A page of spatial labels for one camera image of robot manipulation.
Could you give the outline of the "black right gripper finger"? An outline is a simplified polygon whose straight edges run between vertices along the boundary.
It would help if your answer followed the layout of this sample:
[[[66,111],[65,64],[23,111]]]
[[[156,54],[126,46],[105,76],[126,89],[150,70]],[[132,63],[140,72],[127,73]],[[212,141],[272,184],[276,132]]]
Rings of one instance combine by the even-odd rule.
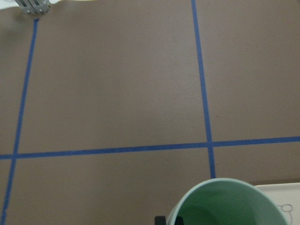
[[[155,216],[154,225],[166,225],[166,217],[165,216]]]

